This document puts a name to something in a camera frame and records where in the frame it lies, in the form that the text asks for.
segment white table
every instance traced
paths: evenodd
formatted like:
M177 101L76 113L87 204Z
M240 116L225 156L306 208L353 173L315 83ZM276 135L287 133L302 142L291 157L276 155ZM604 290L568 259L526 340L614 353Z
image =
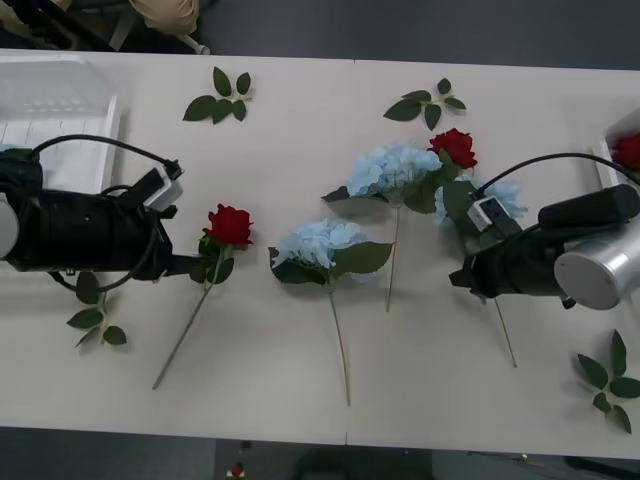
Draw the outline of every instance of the white table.
M437 132L471 132L489 177L518 161L587 150L594 135L638 106L640 73L346 60L87 54L128 97L122 139L186 173L175 251L195 249L218 203L251 212L256 246L200 322L156 392L151 385L199 296L187 278L120 289L113 323L131 351L73 349L64 325L76 300L46 277L0 277L0 424L218 438L349 443L640 458L640 437L605 423L572 369L612 328L640 374L640 329L630 305L598 313L556 299L500 300L519 367L511 366L495 306L449 285L459 267L431 219L402 222L396 293L384 284L337 293L353 406L347 408L327 299L288 293L267 246L331 211L320 196L343 184L358 153L398 138L428 146L423 122L382 117L400 95L448 77L469 114ZM182 122L190 100L213 93L213 66L249 71L257 95L243 123ZM122 155L116 183L149 164ZM514 175L531 209L598 188L591 164L558 161ZM393 220L365 227L391 240ZM625 404L640 428L640 402Z

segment wire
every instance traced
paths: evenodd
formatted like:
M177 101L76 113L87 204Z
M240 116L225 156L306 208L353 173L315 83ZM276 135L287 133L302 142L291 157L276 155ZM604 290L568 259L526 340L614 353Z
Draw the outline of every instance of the wire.
M44 143L41 143L36 148L31 151L30 159L34 160L44 149L57 145L58 143L68 142L70 140L89 140L92 142L98 143L107 143L109 145L114 145L119 148L123 148L125 150L129 150L130 152L137 153L138 155L142 155L143 157L150 158L151 160L155 160L156 162L160 162L165 167L169 169L175 168L174 162L171 160L167 160L166 158L159 157L158 155L147 152L146 150L142 150L141 148L134 147L133 145L129 145L128 143L121 142L120 140L115 140L113 138L108 137L100 137L98 135L86 135L83 133L75 134L75 135L62 135L60 137L52 138Z
M609 160L605 160L604 158L598 157L596 155L591 155L589 153L554 153L551 155L544 155L542 157L536 157L536 158L532 158L531 160L526 160L524 162L518 163L517 165L514 165L511 168L508 168L507 170L505 170L504 172L502 172L499 175L496 175L495 177L493 177L491 180L489 180L487 183L485 183L483 186L481 186L478 190L476 190L473 194L473 196L475 198L482 198L482 196L484 195L484 192L487 190L487 188L489 188L491 185L493 185L494 183L496 183L498 180L501 180L502 178L506 177L507 175L515 172L516 170L520 170L521 168L527 167L533 163L538 163L538 162L544 162L545 160L553 160L555 158L584 158L587 160L592 160L596 163L600 163L602 165L606 165L607 167L613 168L614 170L622 173L625 177L627 177L629 180L631 180L633 183L635 183L636 185L640 185L640 181L638 181L636 178L633 177L633 175L631 175L631 173L629 172L629 170L627 170L626 168L618 165L617 163L613 163Z
M151 233L149 234L149 241L147 242L147 246L144 252L142 253L142 256L140 257L140 260L138 260L138 263L136 263L135 266L129 271L129 273L127 273L120 280L117 280L109 285L105 285L104 287L99 287L96 289L96 291L98 293L108 292L109 290L118 288L119 286L131 280L133 276L136 273L138 273L140 269L144 266L144 264L147 263L147 261L149 260L149 257L153 253L153 249L156 245L157 239L158 239L158 215L153 214L153 221L151 225ZM71 290L72 292L78 291L76 286L70 284L64 278L62 278L62 275L60 275L59 272L49 272L49 276L53 278L57 283L62 285L64 288Z

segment artificial flower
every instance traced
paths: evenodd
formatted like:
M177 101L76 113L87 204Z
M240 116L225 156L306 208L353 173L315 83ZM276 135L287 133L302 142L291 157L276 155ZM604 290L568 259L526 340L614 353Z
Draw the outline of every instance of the artificial flower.
M360 232L359 225L325 218L320 223L302 225L280 240L276 247L278 256L273 259L272 268L285 260L331 268L335 265L333 256L336 250L365 241L367 237Z
M435 153L399 141L358 157L346 187L352 197L389 195L441 167Z
M618 140L612 149L613 161L630 170L640 170L640 133Z
M475 159L475 153L471 151L473 138L468 133L461 133L458 129L453 128L446 133L436 135L430 141L431 150L439 154L440 150L444 148L453 163L463 170L473 168L478 164Z
M475 177L471 177L469 175L460 175L455 180L456 182L471 182L474 188L478 189L484 185L484 182L478 180ZM507 213L512 218L521 218L525 213L529 211L526 207L521 207L518 205L518 194L522 185L520 182L515 180L503 180L502 182L497 182L491 185L489 188L485 190L485 195L488 197L496 197L498 201L505 208ZM444 188L440 187L436 190L436 213L434 215L434 223L436 225L441 225L442 222L447 218L447 211L444 208Z
M249 212L218 204L218 213L209 212L209 220L211 228L203 228L202 231L220 245L235 247L252 244L249 227L253 223L249 221Z

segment blue hydrangea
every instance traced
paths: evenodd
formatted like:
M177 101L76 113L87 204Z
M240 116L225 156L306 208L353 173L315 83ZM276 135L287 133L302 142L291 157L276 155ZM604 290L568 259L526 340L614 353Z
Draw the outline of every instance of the blue hydrangea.
M441 167L436 153L399 141L358 157L347 191L352 197L390 193Z
M275 268L285 260L297 260L324 268L335 265L332 261L336 250L366 242L367 237L355 223L342 223L324 219L320 223L302 225L284 237L276 249Z
M460 175L456 178L456 181L468 181L477 189L484 185L484 182L469 175ZM518 194L522 189L520 182L515 180L503 180L491 185L485 190L485 195L488 197L496 197L498 201L504 206L505 210L512 218L521 218L525 213L529 211L526 207L521 207L517 204ZM441 225L447 218L447 211L444 208L444 190L442 187L436 190L436 213L434 215L434 223Z

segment hydrangea leaf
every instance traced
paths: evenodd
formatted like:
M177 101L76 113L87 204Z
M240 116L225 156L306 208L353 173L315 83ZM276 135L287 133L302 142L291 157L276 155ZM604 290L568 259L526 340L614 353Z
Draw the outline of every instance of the hydrangea leaf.
M377 272L389 260L392 248L392 243L362 242L337 250L331 275L338 278L345 273Z
M278 250L269 247L269 263L273 265L273 259L278 256ZM303 267L297 262L285 260L280 265L271 269L273 275L282 283L317 283L324 285L327 275L323 275L319 270Z

